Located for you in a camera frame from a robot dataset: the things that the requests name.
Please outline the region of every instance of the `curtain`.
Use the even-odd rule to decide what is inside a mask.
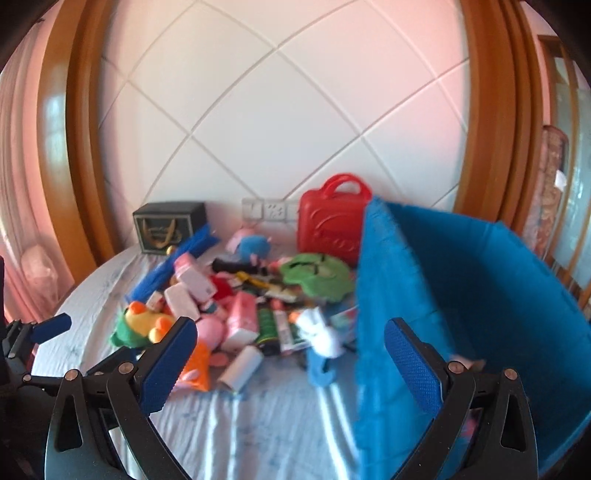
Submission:
[[[25,176],[22,107],[38,25],[0,73],[0,255],[4,258],[4,315],[43,321],[53,315],[57,274],[40,245]]]

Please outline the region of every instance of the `blue plush toy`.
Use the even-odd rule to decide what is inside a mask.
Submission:
[[[269,256],[271,244],[266,236],[257,235],[250,228],[241,228],[232,236],[226,249],[235,254],[240,262],[257,265]]]

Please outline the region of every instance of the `yellow plush duck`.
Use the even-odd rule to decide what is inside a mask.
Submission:
[[[161,318],[174,323],[170,315],[154,313],[139,301],[131,302],[117,319],[115,331],[111,335],[111,344],[116,347],[130,348],[144,348],[152,345],[150,331],[155,328]]]

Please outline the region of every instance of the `white tiled wall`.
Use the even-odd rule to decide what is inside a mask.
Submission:
[[[129,245],[134,209],[194,199],[227,236],[242,198],[297,199],[344,171],[450,210],[469,96],[455,0],[119,0],[99,108],[118,229]]]

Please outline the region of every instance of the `black gift box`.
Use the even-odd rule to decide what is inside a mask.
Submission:
[[[168,247],[176,247],[206,223],[203,202],[147,203],[134,212],[135,231],[145,254],[166,255]]]

